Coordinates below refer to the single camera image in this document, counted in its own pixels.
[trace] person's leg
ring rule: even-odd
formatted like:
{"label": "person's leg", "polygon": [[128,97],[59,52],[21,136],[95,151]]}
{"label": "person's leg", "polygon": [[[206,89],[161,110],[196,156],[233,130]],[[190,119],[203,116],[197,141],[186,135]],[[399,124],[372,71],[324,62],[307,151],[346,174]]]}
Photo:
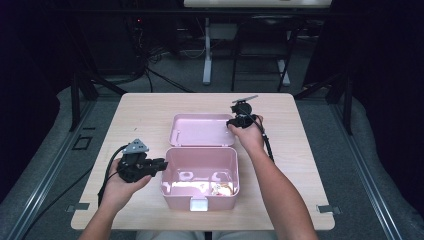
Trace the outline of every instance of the person's leg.
{"label": "person's leg", "polygon": [[275,231],[215,231],[212,232],[212,240],[276,240]]}
{"label": "person's leg", "polygon": [[200,231],[138,231],[136,240],[205,240]]}

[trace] pink lid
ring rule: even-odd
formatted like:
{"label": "pink lid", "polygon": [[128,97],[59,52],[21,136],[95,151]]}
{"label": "pink lid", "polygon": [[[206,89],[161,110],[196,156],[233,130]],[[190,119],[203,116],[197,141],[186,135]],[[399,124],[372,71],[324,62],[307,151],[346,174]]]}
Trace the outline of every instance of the pink lid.
{"label": "pink lid", "polygon": [[231,146],[235,137],[226,125],[231,118],[229,114],[177,114],[169,142],[178,147]]}

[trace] person's left arm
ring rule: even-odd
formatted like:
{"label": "person's left arm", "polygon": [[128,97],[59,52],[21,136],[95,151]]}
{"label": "person's left arm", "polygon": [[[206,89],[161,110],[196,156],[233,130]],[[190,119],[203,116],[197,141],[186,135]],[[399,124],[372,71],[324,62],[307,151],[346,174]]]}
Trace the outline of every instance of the person's left arm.
{"label": "person's left arm", "polygon": [[113,176],[106,184],[102,203],[79,237],[80,240],[108,239],[116,214],[128,203],[131,196],[146,186],[152,178],[149,175],[135,183],[127,183],[118,174],[114,174],[117,171],[118,162],[119,159],[115,159],[112,163],[109,176]]}

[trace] pink plastic container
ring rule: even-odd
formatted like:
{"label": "pink plastic container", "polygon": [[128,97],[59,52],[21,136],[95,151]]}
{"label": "pink plastic container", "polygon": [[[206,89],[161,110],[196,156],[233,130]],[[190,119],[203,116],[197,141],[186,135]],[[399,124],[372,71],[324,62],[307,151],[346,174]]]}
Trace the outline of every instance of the pink plastic container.
{"label": "pink plastic container", "polygon": [[235,137],[228,114],[178,114],[165,156],[161,189],[169,208],[217,211],[234,208],[239,192]]}

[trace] light wood tabletop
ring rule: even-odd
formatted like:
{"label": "light wood tabletop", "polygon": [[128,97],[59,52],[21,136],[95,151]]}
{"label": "light wood tabletop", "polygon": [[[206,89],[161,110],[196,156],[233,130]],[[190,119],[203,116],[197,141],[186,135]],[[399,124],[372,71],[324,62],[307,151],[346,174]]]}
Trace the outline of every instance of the light wood tabletop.
{"label": "light wood tabletop", "polygon": [[184,0],[192,8],[329,8],[331,0]]}
{"label": "light wood tabletop", "polygon": [[[87,210],[76,210],[74,229],[84,229],[97,210],[97,193],[113,153],[139,138],[149,148],[148,158],[164,158],[171,147],[169,136],[173,118],[181,113],[231,114],[232,101],[252,93],[128,93],[116,110],[80,203]],[[264,117],[275,164],[302,195],[316,230],[330,230],[335,222],[331,213],[319,213],[317,205],[328,200],[309,146],[294,99],[289,94],[257,93],[248,103],[254,114]],[[113,229],[122,230],[271,230],[252,163],[236,140],[240,191],[235,207],[225,211],[190,212],[169,209],[161,192],[161,174],[136,192],[118,213]]]}

